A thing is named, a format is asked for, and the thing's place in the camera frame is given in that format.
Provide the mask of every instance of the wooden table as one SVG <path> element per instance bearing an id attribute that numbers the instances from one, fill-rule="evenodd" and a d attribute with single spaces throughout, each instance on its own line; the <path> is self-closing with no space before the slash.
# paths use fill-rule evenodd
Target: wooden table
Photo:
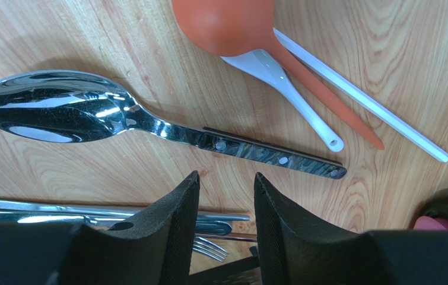
<path id="1" fill-rule="evenodd" d="M 448 151 L 448 0 L 276 1 L 275 27 Z M 85 144 L 49 144 L 0 131 L 0 198 L 148 205 L 192 170 L 204 210 L 248 214 L 262 172 L 286 196 L 355 232 L 411 225 L 433 195 L 448 195 L 440 163 L 337 91 L 383 140 L 378 151 L 294 84 L 343 138 L 331 153 L 273 88 L 185 38 L 170 1 L 0 0 L 0 78 L 77 69 L 124 84 L 170 121 L 209 126 L 341 161 L 342 180 L 212 154 L 131 131 Z M 229 260 L 250 245 L 226 243 Z M 192 271 L 216 265 L 194 255 Z"/>

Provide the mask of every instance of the black utensil handle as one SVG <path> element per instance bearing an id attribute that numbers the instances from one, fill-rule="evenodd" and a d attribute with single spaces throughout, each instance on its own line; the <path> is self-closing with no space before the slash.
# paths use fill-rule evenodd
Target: black utensil handle
<path id="1" fill-rule="evenodd" d="M 204 128 L 198 145 L 203 150 L 254 160 L 331 179 L 340 179 L 347 170 L 340 162 L 324 159 L 290 148 Z"/>

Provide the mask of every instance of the brown silicone ladle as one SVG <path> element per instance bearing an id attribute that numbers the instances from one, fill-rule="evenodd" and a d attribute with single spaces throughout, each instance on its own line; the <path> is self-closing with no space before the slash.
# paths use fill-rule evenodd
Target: brown silicone ladle
<path id="1" fill-rule="evenodd" d="M 336 116 L 384 149 L 380 138 L 277 40 L 274 0 L 172 0 L 172 4 L 182 32 L 199 48 L 218 56 L 267 51 Z"/>

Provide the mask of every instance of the white stick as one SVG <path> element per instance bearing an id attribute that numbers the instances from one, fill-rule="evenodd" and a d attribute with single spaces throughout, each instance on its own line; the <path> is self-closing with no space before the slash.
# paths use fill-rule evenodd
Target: white stick
<path id="1" fill-rule="evenodd" d="M 380 103 L 376 102 L 373 98 L 362 92 L 355 85 L 344 79 L 337 72 L 332 70 L 322 61 L 317 59 L 311 53 L 303 49 L 293 40 L 289 39 L 286 35 L 274 28 L 274 32 L 278 40 L 282 45 L 288 49 L 291 53 L 297 56 L 301 61 L 307 64 L 313 71 L 319 74 L 328 82 L 338 87 L 345 94 L 349 95 L 352 99 L 357 101 L 360 105 L 364 106 L 371 113 L 375 114 L 378 118 L 386 122 L 389 126 L 396 131 L 404 135 L 407 139 L 418 145 L 420 148 L 431 154 L 437 160 L 441 162 L 448 162 L 448 153 L 435 145 L 425 136 L 420 134 L 414 128 L 409 126 L 403 120 L 399 119 L 396 115 L 385 109 Z"/>

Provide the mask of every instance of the pink object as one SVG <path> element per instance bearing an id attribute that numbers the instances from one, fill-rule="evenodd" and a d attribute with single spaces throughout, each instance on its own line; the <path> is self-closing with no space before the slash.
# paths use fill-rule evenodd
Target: pink object
<path id="1" fill-rule="evenodd" d="M 448 230 L 448 220 L 422 216 L 415 222 L 414 230 Z"/>

